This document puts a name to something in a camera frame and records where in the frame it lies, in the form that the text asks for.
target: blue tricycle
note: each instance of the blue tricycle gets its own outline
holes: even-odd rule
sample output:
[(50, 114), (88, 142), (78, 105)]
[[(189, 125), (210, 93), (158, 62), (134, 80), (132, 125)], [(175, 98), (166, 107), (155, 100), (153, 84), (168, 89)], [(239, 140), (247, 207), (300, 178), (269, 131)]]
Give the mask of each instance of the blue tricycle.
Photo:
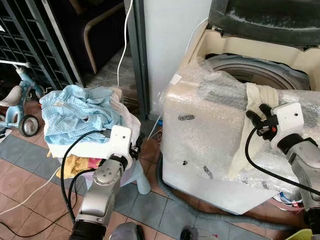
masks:
[(29, 62), (13, 62), (0, 60), (3, 64), (12, 64), (15, 66), (16, 72), (19, 74), (21, 81), (19, 85), (13, 87), (5, 99), (0, 101), (0, 106), (8, 107), (6, 115), (0, 114), (0, 129), (2, 133), (7, 128), (19, 128), (21, 135), (32, 137), (39, 130), (39, 121), (33, 115), (25, 115), (25, 103), (30, 94), (31, 89), (35, 90), (38, 99), (44, 95), (44, 88), (33, 81), (24, 71), (22, 67), (31, 67)]

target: bubble wrap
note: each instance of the bubble wrap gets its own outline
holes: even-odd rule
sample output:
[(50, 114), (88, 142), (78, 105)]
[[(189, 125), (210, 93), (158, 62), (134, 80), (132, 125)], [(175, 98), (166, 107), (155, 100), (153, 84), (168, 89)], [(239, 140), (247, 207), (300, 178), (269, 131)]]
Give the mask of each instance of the bubble wrap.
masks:
[[(227, 172), (239, 148), (247, 106), (246, 84), (224, 71), (213, 71), (208, 61), (197, 60), (177, 74), (181, 80), (163, 93), (163, 159), (194, 166), (206, 179), (229, 181)], [(303, 137), (320, 143), (320, 92), (278, 90), (279, 104), (300, 102)], [(298, 181), (280, 150), (266, 141), (253, 161), (259, 166)], [(298, 189), (255, 168), (242, 170), (233, 180), (254, 188), (294, 193)]]

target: white cable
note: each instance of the white cable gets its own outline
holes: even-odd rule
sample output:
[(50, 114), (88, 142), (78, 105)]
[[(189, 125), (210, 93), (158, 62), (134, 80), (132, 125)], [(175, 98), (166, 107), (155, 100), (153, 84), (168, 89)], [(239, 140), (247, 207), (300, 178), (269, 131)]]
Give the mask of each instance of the white cable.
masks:
[(35, 194), (38, 190), (40, 190), (40, 189), (42, 189), (44, 186), (46, 186), (46, 185), (51, 181), (51, 179), (56, 175), (56, 173), (60, 170), (60, 168), (61, 168), (61, 167), (58, 167), (58, 169), (54, 171), (54, 173), (53, 173), (52, 176), (49, 178), (49, 180), (48, 180), (45, 184), (43, 184), (42, 186), (40, 186), (39, 188), (37, 188), (36, 190), (34, 190), (33, 193), (31, 193), (31, 194), (26, 198), (26, 200), (24, 200), (22, 203), (18, 204), (17, 206), (14, 206), (14, 207), (12, 207), (12, 208), (10, 208), (10, 209), (8, 209), (8, 210), (5, 210), (5, 211), (1, 212), (0, 215), (5, 214), (5, 213), (7, 213), (7, 212), (9, 212), (9, 211), (11, 211), (11, 210), (13, 210), (13, 209), (16, 209), (16, 208), (20, 207), (21, 205), (23, 205), (26, 201), (29, 200), (29, 198), (32, 197), (33, 194)]
[(150, 134), (149, 134), (149, 136), (148, 136), (148, 139), (147, 139), (147, 140), (149, 140), (149, 139), (150, 139), (151, 134), (154, 132), (154, 130), (155, 130), (156, 126), (157, 126), (157, 123), (158, 123), (158, 121), (159, 121), (160, 117), (161, 117), (161, 114), (159, 115), (159, 117), (158, 117), (158, 118), (157, 118), (157, 120), (155, 121), (155, 124), (154, 124), (154, 126), (153, 126), (153, 128), (152, 128), (152, 130), (151, 130), (151, 132), (150, 132)]
[(152, 134), (152, 136), (150, 138), (152, 139), (157, 133), (159, 133), (161, 131), (162, 131), (162, 128), (160, 130), (156, 131), (154, 134)]
[(195, 29), (193, 29), (192, 34), (191, 34), (191, 37), (190, 37), (190, 39), (189, 39), (188, 45), (186, 46), (186, 49), (185, 49), (184, 53), (186, 53), (186, 52), (188, 51), (189, 46), (190, 46), (190, 43), (191, 43), (191, 40), (192, 40), (192, 38), (194, 37), (195, 32), (196, 32), (196, 30), (198, 29), (198, 27), (199, 27), (201, 24), (203, 24), (207, 19), (208, 19), (207, 17), (206, 17), (205, 19), (203, 19), (203, 20), (195, 27)]
[(134, 0), (131, 0), (130, 7), (128, 9), (128, 12), (127, 12), (125, 20), (124, 20), (124, 49), (123, 49), (123, 53), (122, 53), (121, 59), (120, 59), (119, 64), (118, 64), (118, 69), (116, 71), (117, 87), (119, 87), (119, 85), (120, 85), (120, 81), (119, 81), (120, 65), (122, 63), (122, 60), (124, 59), (124, 56), (125, 56), (125, 53), (126, 53), (126, 49), (127, 49), (127, 23), (128, 23), (128, 18), (129, 18), (133, 3), (134, 3)]

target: white wall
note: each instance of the white wall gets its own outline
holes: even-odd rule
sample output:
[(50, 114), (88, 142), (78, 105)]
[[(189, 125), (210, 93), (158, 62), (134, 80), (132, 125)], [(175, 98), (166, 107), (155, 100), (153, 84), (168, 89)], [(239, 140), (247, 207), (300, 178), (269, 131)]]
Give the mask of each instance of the white wall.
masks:
[(193, 29), (209, 15), (211, 0), (144, 0), (151, 113), (184, 56)]

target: yellow object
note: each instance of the yellow object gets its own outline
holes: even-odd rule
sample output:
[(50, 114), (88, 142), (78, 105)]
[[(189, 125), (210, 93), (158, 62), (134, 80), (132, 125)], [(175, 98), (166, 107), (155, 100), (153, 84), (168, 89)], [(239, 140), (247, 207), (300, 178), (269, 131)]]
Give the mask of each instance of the yellow object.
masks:
[(286, 240), (311, 240), (312, 238), (312, 231), (311, 229), (302, 229)]
[[(78, 157), (75, 155), (70, 155), (65, 159), (64, 163), (64, 179), (72, 178), (77, 173), (82, 172), (84, 170), (88, 170), (89, 168), (89, 157)], [(61, 177), (61, 170), (56, 173), (58, 178)]]

